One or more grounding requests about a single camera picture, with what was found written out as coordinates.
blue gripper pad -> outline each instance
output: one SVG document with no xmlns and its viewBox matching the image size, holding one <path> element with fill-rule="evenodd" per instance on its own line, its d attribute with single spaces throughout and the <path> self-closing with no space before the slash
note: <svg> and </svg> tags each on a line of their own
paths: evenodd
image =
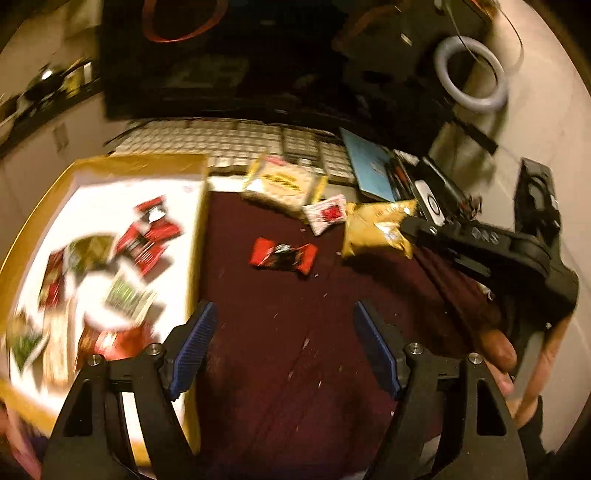
<svg viewBox="0 0 591 480">
<path fill-rule="evenodd" d="M 401 334 L 395 327 L 386 325 L 371 302 L 367 300 L 355 303 L 353 326 L 379 386 L 397 400 L 406 387 L 408 379 L 408 367 L 402 350 L 404 340 Z M 390 346 L 380 333 L 380 330 L 385 329 L 390 333 L 388 338 L 392 344 Z M 392 354 L 391 348 L 395 350 L 396 356 Z"/>
<path fill-rule="evenodd" d="M 191 387 L 217 328 L 217 307 L 213 303 L 209 302 L 200 312 L 193 315 L 199 315 L 199 318 L 195 322 L 195 318 L 191 317 L 187 322 L 195 322 L 195 326 L 174 359 L 173 375 L 168 389 L 171 401 L 178 399 L 181 393 Z"/>
</svg>

metal screw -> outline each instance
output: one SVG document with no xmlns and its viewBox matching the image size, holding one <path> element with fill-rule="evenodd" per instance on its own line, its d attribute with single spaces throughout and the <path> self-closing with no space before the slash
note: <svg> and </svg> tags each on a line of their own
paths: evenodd
<svg viewBox="0 0 591 480">
<path fill-rule="evenodd" d="M 148 355 L 158 355 L 162 353 L 162 345 L 160 343 L 151 343 L 146 347 L 146 353 Z"/>
<path fill-rule="evenodd" d="M 484 361 L 482 355 L 479 353 L 471 353 L 470 355 L 468 355 L 468 360 L 472 362 L 474 365 L 480 365 Z"/>
<path fill-rule="evenodd" d="M 413 355 L 421 355 L 425 351 L 423 346 L 420 343 L 411 343 L 408 346 L 408 351 L 411 352 Z"/>
<path fill-rule="evenodd" d="M 98 353 L 95 353 L 94 355 L 91 355 L 88 358 L 88 364 L 91 367 L 96 367 L 101 362 L 102 359 L 103 358 Z"/>
</svg>

finger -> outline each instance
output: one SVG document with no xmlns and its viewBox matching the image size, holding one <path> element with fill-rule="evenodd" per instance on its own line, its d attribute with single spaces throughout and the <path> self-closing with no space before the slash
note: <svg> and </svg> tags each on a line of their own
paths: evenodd
<svg viewBox="0 0 591 480">
<path fill-rule="evenodd" d="M 482 352 L 487 360 L 503 372 L 512 371 L 517 364 L 517 354 L 509 339 L 500 330 L 483 330 L 479 333 Z"/>
<path fill-rule="evenodd" d="M 488 366 L 488 369 L 491 371 L 491 374 L 495 379 L 495 382 L 499 387 L 499 390 L 501 391 L 503 397 L 511 395 L 513 393 L 513 382 L 511 381 L 511 377 L 509 376 L 509 374 L 501 372 L 494 364 L 492 364 L 488 360 L 485 360 L 485 362 Z"/>
<path fill-rule="evenodd" d="M 548 383 L 550 373 L 556 361 L 556 356 L 560 350 L 560 345 L 564 339 L 566 331 L 570 324 L 570 317 L 558 322 L 546 336 L 544 346 L 540 352 L 538 364 L 531 376 L 531 380 L 525 389 L 524 401 L 533 402 L 542 393 L 542 390 Z"/>
</svg>

keyboard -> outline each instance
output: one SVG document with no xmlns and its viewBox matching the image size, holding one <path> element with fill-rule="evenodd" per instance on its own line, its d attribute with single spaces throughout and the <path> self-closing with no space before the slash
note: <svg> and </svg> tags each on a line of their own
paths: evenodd
<svg viewBox="0 0 591 480">
<path fill-rule="evenodd" d="M 209 154 L 210 172 L 245 174 L 263 152 L 356 185 L 346 148 L 337 136 L 310 128 L 236 119 L 151 121 L 130 132 L 112 155 Z"/>
</svg>

red candy wrapper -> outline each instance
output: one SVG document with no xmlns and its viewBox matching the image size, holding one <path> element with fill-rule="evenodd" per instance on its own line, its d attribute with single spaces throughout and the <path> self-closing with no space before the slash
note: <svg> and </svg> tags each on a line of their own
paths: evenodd
<svg viewBox="0 0 591 480">
<path fill-rule="evenodd" d="M 153 342 L 151 326 L 143 324 L 123 332 L 100 332 L 88 325 L 85 317 L 84 330 L 78 341 L 76 368 L 80 369 L 89 356 L 99 353 L 106 360 L 121 360 L 138 355 Z"/>
<path fill-rule="evenodd" d="M 166 247 L 157 245 L 142 235 L 137 227 L 131 225 L 117 242 L 115 253 L 126 253 L 139 268 L 142 276 L 146 275 L 158 262 Z"/>
<path fill-rule="evenodd" d="M 135 207 L 142 218 L 136 227 L 150 241 L 163 242 L 180 235 L 181 228 L 166 218 L 164 197 L 158 197 Z"/>
<path fill-rule="evenodd" d="M 64 248 L 49 254 L 43 283 L 39 292 L 39 308 L 56 307 L 63 299 Z"/>
<path fill-rule="evenodd" d="M 306 244 L 302 247 L 276 245 L 266 238 L 257 238 L 250 264 L 255 267 L 272 268 L 273 270 L 299 271 L 304 275 L 310 273 L 318 247 Z"/>
</svg>

